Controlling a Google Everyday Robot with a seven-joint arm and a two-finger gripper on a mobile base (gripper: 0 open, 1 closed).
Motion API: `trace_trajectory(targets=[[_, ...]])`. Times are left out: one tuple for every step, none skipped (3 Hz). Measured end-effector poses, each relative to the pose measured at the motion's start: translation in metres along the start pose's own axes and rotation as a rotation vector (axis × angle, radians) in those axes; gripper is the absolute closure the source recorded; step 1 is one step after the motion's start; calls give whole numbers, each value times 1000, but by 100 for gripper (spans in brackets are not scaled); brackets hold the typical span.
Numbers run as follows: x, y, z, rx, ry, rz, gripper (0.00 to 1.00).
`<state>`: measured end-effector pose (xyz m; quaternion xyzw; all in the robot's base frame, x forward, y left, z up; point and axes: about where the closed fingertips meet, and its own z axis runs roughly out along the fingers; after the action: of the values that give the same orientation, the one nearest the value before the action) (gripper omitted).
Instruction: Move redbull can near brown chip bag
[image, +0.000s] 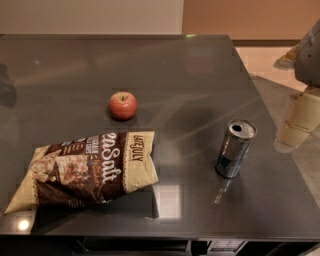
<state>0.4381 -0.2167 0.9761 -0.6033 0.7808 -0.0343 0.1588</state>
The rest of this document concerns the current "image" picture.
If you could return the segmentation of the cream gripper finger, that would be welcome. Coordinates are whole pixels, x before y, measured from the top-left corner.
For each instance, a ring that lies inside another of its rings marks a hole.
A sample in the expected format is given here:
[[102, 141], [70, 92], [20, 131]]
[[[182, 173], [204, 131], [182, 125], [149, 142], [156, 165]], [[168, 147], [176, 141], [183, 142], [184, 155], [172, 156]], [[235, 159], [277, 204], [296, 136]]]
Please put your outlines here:
[[307, 87], [304, 92], [289, 96], [274, 148], [280, 153], [296, 150], [320, 125], [320, 88]]

